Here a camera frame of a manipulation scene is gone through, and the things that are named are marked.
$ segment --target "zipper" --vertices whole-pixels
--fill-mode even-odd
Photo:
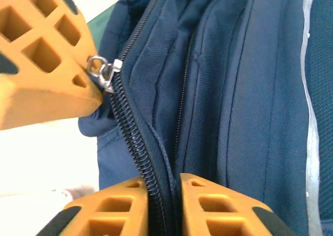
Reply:
[[[183,87],[182,87],[182,94],[181,94],[181,101],[179,106],[179,112],[178,112],[178,120],[177,120],[177,127],[176,127],[176,137],[175,137],[175,147],[174,147],[174,157],[176,159],[176,154],[178,150],[178,143],[179,143],[179,135],[181,131],[181,120],[183,115],[183,106],[184,106],[184,100],[185,100],[185,88],[186,88],[186,82],[187,82],[187,72],[188,72],[188,66],[191,56],[191,49],[194,41],[196,32],[194,32],[191,36],[191,40],[188,44],[188,51],[186,56],[186,64],[185,64],[185,71],[184,71],[184,79],[183,79]]]
[[[101,86],[105,88],[105,91],[111,93],[110,101],[114,118],[117,121],[128,150],[147,187],[150,233],[151,235],[167,236],[167,224],[162,204],[161,189],[157,183],[156,172],[152,166],[142,135],[135,123],[119,74],[122,69],[123,61],[138,38],[157,2],[158,0],[151,1],[140,24],[132,34],[127,46],[121,52],[119,59],[116,59],[111,64],[99,55],[90,57],[87,72],[97,77]],[[98,74],[93,71],[94,60],[101,62]]]

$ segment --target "backpack pocket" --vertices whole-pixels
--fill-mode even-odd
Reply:
[[[223,87],[246,3],[213,0],[193,35],[179,114],[177,173],[215,180]]]
[[[227,69],[217,152],[217,181],[267,204],[297,235],[308,235],[303,1],[248,1]]]

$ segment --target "metal ring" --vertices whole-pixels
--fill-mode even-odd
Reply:
[[[94,60],[99,60],[102,63],[101,67],[98,70],[98,73],[95,73],[92,70]],[[92,56],[88,59],[87,72],[94,77],[100,77],[101,72],[106,68],[108,64],[109,62],[104,57],[101,57],[99,55]]]
[[[112,66],[112,64],[104,64],[102,65],[102,67],[99,69],[99,75],[98,75],[98,81],[101,84],[101,86],[103,86],[104,88],[108,85],[108,80],[106,80],[106,76],[109,74],[109,72],[107,72],[110,67]]]

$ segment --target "green surface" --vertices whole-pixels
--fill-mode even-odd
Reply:
[[[104,29],[109,21],[109,17],[113,11],[114,5],[106,9],[100,15],[88,22],[88,27],[92,34],[96,48],[99,48],[100,41],[102,39]]]

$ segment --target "square hole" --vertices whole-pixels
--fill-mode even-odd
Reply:
[[[47,17],[57,8],[56,3],[53,0],[30,0],[41,13]]]
[[[22,52],[46,73],[53,72],[61,63],[59,56],[43,38],[37,39]]]
[[[140,184],[141,184],[140,182],[135,182],[135,183],[128,185],[127,187],[128,188],[139,188]]]
[[[30,30],[31,27],[12,7],[0,10],[0,33],[9,41],[14,41]]]
[[[91,236],[119,236],[124,227],[122,220],[91,220],[89,222]]]
[[[72,45],[75,46],[80,40],[80,33],[71,23],[69,18],[64,15],[55,25],[55,28],[60,32],[61,35]]]
[[[191,184],[194,187],[205,187],[206,186],[205,183],[202,183],[199,180],[194,180],[194,179],[191,181]]]
[[[253,236],[242,221],[207,220],[207,226],[212,236]]]
[[[78,87],[82,87],[85,88],[87,87],[86,83],[83,81],[83,79],[79,76],[76,75],[73,79],[72,79],[72,83]]]
[[[233,206],[221,197],[200,197],[199,203],[205,212],[235,212]]]
[[[129,212],[132,206],[131,198],[110,197],[105,199],[100,205],[99,212]]]

